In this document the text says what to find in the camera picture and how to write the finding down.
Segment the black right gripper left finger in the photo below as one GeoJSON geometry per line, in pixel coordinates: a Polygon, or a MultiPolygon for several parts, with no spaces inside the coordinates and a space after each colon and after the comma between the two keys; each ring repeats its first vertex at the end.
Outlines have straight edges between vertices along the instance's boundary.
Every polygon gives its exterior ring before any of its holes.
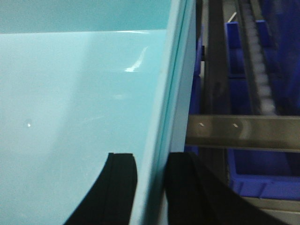
{"type": "Polygon", "coordinates": [[[136,185],[133,154],[109,153],[97,180],[65,224],[128,225],[136,185]]]}

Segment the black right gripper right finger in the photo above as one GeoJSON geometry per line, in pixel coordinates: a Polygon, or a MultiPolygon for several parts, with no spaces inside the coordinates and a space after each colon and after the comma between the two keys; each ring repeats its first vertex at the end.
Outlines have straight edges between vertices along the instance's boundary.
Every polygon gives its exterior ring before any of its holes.
{"type": "Polygon", "coordinates": [[[170,225],[298,225],[300,205],[243,198],[192,152],[172,152],[164,187],[170,225]]]}

